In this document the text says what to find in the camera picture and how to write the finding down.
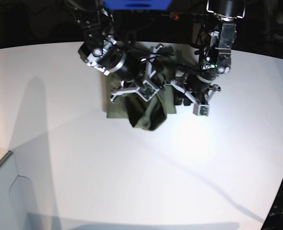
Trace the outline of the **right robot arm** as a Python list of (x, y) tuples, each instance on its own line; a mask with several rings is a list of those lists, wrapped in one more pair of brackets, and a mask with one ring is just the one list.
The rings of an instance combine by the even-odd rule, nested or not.
[(121, 81), (142, 84), (142, 64), (127, 45), (118, 44), (113, 18), (102, 0), (71, 0), (84, 43), (78, 54), (88, 66), (104, 75), (116, 75)]

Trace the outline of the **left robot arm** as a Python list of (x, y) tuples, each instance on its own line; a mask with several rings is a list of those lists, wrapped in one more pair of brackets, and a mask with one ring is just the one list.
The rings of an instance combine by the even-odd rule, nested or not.
[(211, 97), (221, 91), (213, 82), (231, 69), (231, 51), (237, 34), (235, 20), (244, 18), (245, 10), (244, 0), (207, 1), (206, 11), (211, 15), (199, 30), (206, 37), (202, 39), (198, 34), (196, 40), (200, 44), (194, 45), (199, 60), (192, 66), (179, 67), (183, 74), (175, 80), (181, 87), (175, 90), (175, 105), (191, 105), (193, 101), (208, 104)]

